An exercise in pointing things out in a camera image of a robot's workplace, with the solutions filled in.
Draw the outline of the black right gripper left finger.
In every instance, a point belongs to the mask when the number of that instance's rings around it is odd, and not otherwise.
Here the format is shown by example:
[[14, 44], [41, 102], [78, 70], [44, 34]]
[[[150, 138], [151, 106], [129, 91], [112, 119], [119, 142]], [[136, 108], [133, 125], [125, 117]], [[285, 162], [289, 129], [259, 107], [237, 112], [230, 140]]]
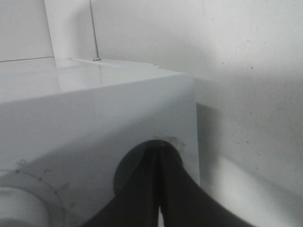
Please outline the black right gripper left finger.
[[158, 148], [146, 150], [139, 165], [118, 195], [85, 227], [156, 227], [159, 219]]

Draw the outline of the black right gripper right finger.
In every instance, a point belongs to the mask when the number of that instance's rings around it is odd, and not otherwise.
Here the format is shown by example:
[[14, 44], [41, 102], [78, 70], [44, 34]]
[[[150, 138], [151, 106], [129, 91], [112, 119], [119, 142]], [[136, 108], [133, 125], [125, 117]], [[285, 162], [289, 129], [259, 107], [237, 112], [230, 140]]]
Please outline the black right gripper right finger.
[[169, 143], [159, 150], [160, 208], [166, 227], [249, 227], [205, 193], [183, 167]]

